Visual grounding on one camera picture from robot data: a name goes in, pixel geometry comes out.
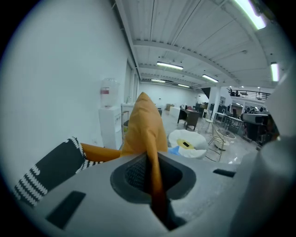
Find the glossy floor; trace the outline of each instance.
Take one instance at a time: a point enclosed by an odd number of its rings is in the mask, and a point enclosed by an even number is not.
[[[169,135],[172,131],[175,129],[185,129],[184,123],[177,124],[178,119],[175,117],[172,117],[169,115],[169,111],[164,110],[162,113],[162,122],[166,131],[166,135]],[[212,139],[212,129],[211,126],[209,129],[202,129],[207,128],[208,123],[206,123],[204,118],[199,118],[196,126],[196,130],[199,134],[203,135],[207,142],[209,142]],[[228,140],[229,141],[229,147],[227,150],[222,152],[220,162],[223,163],[240,163],[243,156],[256,151],[257,144],[255,142],[248,142],[244,139],[242,139],[239,135],[235,134],[235,139]],[[211,143],[210,148],[213,150],[216,150],[220,152],[220,150],[214,145],[214,143]],[[220,155],[212,150],[208,150],[206,156],[212,160],[218,161]]]

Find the orange cloth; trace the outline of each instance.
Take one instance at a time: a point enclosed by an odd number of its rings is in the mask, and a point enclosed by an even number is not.
[[[120,156],[147,152],[151,162],[152,210],[161,220],[164,220],[166,195],[163,190],[157,151],[167,151],[166,132],[155,104],[142,92],[130,115],[128,132]]]
[[[113,150],[104,147],[92,146],[85,143],[81,143],[83,151],[85,152],[89,161],[110,161],[120,157],[121,151]]]

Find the ceiling light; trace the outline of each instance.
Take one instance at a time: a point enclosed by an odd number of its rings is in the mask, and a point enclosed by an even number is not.
[[[157,82],[165,82],[165,81],[161,81],[161,80],[154,80],[154,79],[151,79],[152,81],[157,81]]]
[[[240,5],[240,7],[245,11],[250,20],[253,22],[257,30],[260,30],[266,27],[265,22],[263,21],[261,16],[256,16],[252,5],[249,0],[235,0],[235,2]]]
[[[278,81],[278,64],[276,62],[271,63],[272,80]]]
[[[178,86],[181,86],[181,87],[188,87],[188,88],[189,88],[189,86],[184,86],[184,85],[181,85],[181,84],[178,84]]]
[[[169,67],[169,68],[173,68],[173,69],[179,69],[179,70],[183,70],[183,67],[181,66],[177,66],[177,65],[173,65],[173,64],[169,64],[169,63],[165,63],[165,62],[157,62],[158,66],[165,66],[165,67]]]
[[[211,78],[211,77],[209,77],[209,76],[207,76],[205,74],[203,74],[203,77],[206,78],[206,79],[209,79],[209,80],[211,80],[213,82],[219,82],[219,81],[215,80],[214,78]]]

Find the black and white striped cloth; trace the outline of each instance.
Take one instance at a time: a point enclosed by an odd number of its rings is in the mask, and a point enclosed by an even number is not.
[[[48,190],[38,181],[40,170],[35,165],[14,187],[13,194],[18,199],[25,199],[30,205],[36,206]]]
[[[50,190],[80,171],[100,163],[103,162],[87,160],[81,144],[72,137],[34,165],[19,180],[12,193],[18,200],[36,206]]]
[[[81,167],[76,171],[76,174],[79,173],[80,171],[88,168],[88,167],[91,167],[91,166],[94,166],[94,165],[98,165],[98,164],[101,164],[101,163],[104,163],[103,161],[100,161],[100,162],[94,162],[94,161],[89,161],[89,160],[84,160],[83,164],[81,165]]]

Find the window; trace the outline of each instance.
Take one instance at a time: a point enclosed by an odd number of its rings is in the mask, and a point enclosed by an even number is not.
[[[220,97],[220,105],[225,105],[225,99],[223,96]]]

